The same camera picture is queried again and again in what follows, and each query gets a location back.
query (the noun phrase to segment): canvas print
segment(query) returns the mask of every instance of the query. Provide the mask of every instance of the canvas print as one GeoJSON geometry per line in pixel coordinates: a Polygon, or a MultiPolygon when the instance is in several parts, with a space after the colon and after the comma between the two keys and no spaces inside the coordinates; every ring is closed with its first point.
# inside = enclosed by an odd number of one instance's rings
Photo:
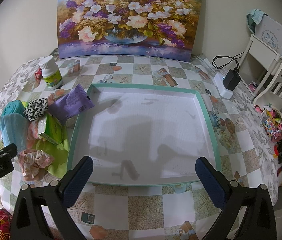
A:
{"type": "Polygon", "coordinates": [[[60,58],[145,55],[189,61],[201,0],[58,0],[60,58]]]}

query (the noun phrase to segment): green tissue pack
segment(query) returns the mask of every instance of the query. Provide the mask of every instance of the green tissue pack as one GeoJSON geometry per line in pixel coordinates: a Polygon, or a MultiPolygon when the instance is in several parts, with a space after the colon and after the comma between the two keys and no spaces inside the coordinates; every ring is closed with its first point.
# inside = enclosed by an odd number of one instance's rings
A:
{"type": "Polygon", "coordinates": [[[38,134],[54,145],[62,143],[62,126],[59,121],[49,113],[39,118],[38,134]]]}

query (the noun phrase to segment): blue gripper pad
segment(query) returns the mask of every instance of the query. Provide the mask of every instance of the blue gripper pad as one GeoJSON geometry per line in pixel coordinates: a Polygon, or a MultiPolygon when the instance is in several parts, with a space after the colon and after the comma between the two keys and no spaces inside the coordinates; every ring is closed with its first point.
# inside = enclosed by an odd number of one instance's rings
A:
{"type": "Polygon", "coordinates": [[[68,171],[61,179],[59,192],[63,195],[63,207],[72,207],[93,171],[93,160],[84,156],[74,169],[68,171]]]}
{"type": "Polygon", "coordinates": [[[230,196],[228,180],[222,173],[216,171],[205,157],[197,159],[195,172],[214,206],[223,210],[230,196]]]}

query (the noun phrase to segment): purple wipes package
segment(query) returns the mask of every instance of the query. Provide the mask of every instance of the purple wipes package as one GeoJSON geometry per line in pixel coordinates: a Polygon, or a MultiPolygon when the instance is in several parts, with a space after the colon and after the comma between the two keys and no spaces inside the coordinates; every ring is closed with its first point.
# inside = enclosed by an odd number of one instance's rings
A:
{"type": "Polygon", "coordinates": [[[70,93],[49,105],[48,111],[51,115],[59,119],[62,125],[64,125],[67,119],[78,115],[93,106],[94,104],[86,96],[85,91],[79,84],[73,88],[70,93]]]}

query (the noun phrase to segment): checkered tablecloth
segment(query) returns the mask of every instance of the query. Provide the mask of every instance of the checkered tablecloth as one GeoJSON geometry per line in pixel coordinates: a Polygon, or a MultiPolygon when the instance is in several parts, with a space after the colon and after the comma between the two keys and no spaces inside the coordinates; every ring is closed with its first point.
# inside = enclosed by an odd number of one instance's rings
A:
{"type": "MultiPolygon", "coordinates": [[[[262,166],[265,164],[261,163],[267,146],[260,149],[259,142],[262,143],[266,136],[264,131],[262,133],[262,128],[260,128],[260,124],[257,124],[257,121],[249,123],[255,114],[251,110],[251,102],[241,90],[239,93],[235,93],[231,100],[221,98],[213,81],[215,72],[198,58],[193,57],[188,63],[157,57],[97,55],[59,59],[57,65],[63,76],[61,88],[65,92],[69,92],[77,84],[81,84],[87,90],[91,83],[100,80],[166,85],[155,75],[157,70],[166,69],[177,83],[176,87],[200,92],[209,113],[212,111],[222,112],[232,120],[235,133],[231,135],[231,138],[226,134],[216,133],[222,173],[225,177],[231,180],[234,176],[238,179],[237,175],[239,175],[240,182],[246,187],[257,187],[259,184],[265,183],[269,189],[273,188],[270,192],[272,199],[277,196],[275,195],[275,182],[266,176],[262,166]],[[73,73],[68,70],[67,66],[77,59],[80,59],[81,67],[80,70],[73,73]]],[[[44,80],[38,82],[31,76],[17,99],[29,101],[45,98],[51,92],[55,91],[49,90],[44,80]]],[[[75,120],[76,118],[73,118],[67,122],[69,138],[71,131],[73,132],[75,120]]],[[[269,152],[267,161],[271,162],[270,156],[269,152]]],[[[11,213],[14,211],[20,187],[24,184],[19,166],[14,163],[14,167],[13,172],[0,179],[1,202],[11,213]]],[[[53,179],[57,179],[57,177],[47,173],[43,180],[33,182],[32,186],[45,186],[53,179]]],[[[201,239],[218,217],[220,210],[214,207],[200,182],[186,185],[183,193],[176,193],[177,191],[171,186],[121,187],[88,183],[75,205],[68,211],[78,228],[88,239],[93,239],[90,234],[92,225],[81,221],[82,212],[95,215],[94,224],[102,226],[107,231],[105,239],[174,239],[172,235],[185,221],[191,223],[198,238],[201,239]]],[[[245,209],[240,211],[233,229],[239,226],[244,211],[245,209]]],[[[44,214],[54,235],[61,239],[46,207],[44,214]]]]}

